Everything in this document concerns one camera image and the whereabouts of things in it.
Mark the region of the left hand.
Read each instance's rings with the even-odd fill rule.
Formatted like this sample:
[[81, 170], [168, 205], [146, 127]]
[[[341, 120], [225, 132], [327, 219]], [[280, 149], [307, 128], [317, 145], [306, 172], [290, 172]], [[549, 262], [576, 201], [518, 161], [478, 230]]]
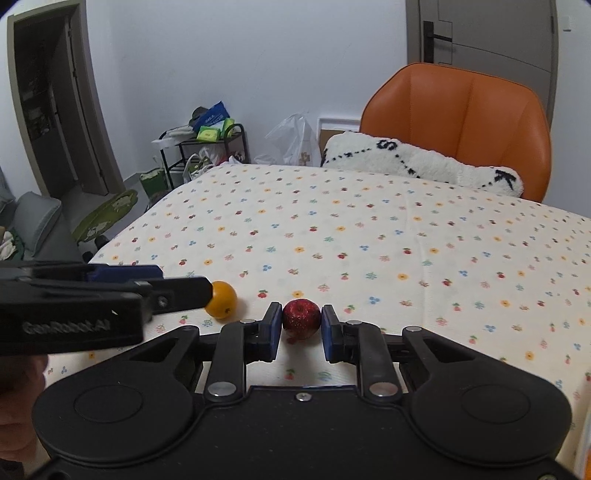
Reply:
[[23, 462], [35, 456], [32, 408], [45, 388], [47, 355], [1, 358], [1, 458]]

